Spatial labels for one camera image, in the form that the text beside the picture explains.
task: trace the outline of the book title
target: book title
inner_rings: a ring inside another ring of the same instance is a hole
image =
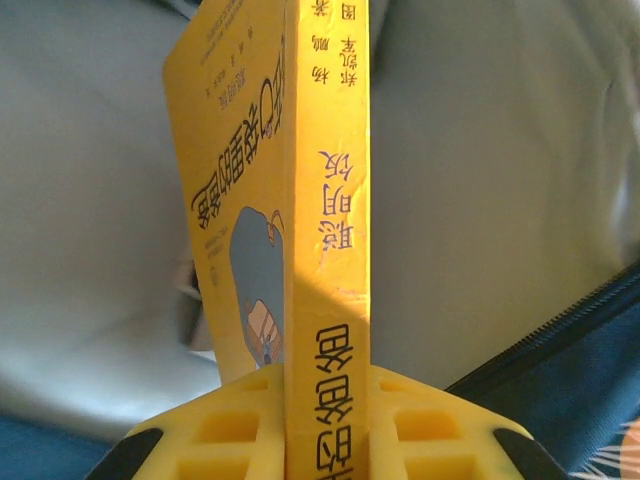
[[[273,77],[262,82],[257,101],[251,102],[245,118],[234,129],[208,182],[194,195],[191,211],[197,215],[198,225],[206,230],[212,219],[220,214],[222,199],[242,178],[255,161],[260,142],[272,138],[280,129],[282,98],[285,82],[284,36]]]

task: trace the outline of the book spine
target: book spine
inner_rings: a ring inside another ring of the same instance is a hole
[[[289,0],[287,478],[369,465],[369,35],[366,0]]]

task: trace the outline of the zipper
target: zipper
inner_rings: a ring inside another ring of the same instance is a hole
[[[475,401],[613,321],[640,301],[640,261],[446,389]]]

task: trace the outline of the white fabric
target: white fabric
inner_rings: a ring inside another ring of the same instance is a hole
[[[445,386],[637,257],[638,14],[371,12],[373,358]],[[174,330],[160,69],[184,25],[151,2],[0,0],[0,409],[115,438],[218,385]]]
[[[392,1],[372,99],[376,363],[446,386],[638,256],[630,5]]]
[[[115,439],[219,385],[178,342],[186,243],[161,67],[134,0],[0,0],[0,409]]]

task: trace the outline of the yellow book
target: yellow book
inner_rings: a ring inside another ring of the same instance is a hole
[[[205,0],[164,68],[223,383],[284,362],[287,478],[368,478],[366,0]]]

